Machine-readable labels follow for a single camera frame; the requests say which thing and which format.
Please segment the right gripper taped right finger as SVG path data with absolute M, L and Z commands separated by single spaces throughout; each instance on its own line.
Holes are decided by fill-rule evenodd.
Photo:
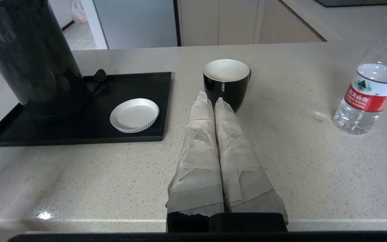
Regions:
M 279 213 L 288 224 L 284 201 L 271 184 L 232 107 L 219 98 L 214 115 L 226 210 Z

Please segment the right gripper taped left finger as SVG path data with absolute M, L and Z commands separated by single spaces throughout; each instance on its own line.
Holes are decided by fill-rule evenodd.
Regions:
M 167 213 L 184 215 L 224 212 L 214 111 L 204 91 L 198 92 L 190 110 L 166 208 Z

